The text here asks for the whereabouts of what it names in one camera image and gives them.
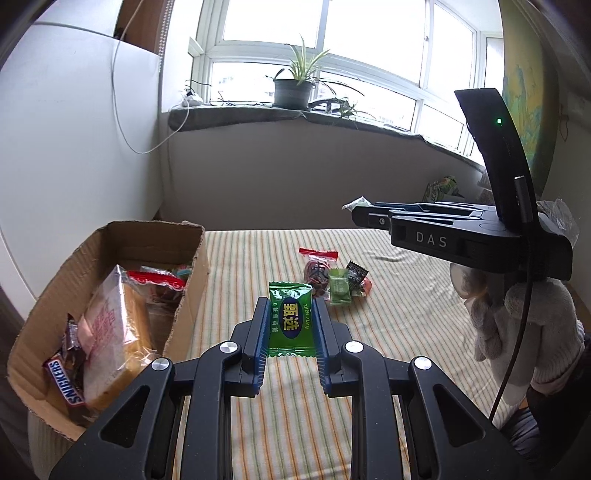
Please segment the gloved right hand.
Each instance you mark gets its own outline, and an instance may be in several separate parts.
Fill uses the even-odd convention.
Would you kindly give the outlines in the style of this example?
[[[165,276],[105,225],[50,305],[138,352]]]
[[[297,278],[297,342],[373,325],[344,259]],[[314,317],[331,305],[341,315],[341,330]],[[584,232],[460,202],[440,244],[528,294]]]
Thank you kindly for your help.
[[[566,286],[551,278],[533,284],[525,332],[517,346],[526,285],[513,285],[501,302],[495,302],[492,282],[484,272],[453,263],[450,274],[476,330],[475,359],[490,362],[498,384],[512,355],[518,354],[504,402],[521,403],[530,387],[544,395],[563,389],[584,351],[584,327]]]

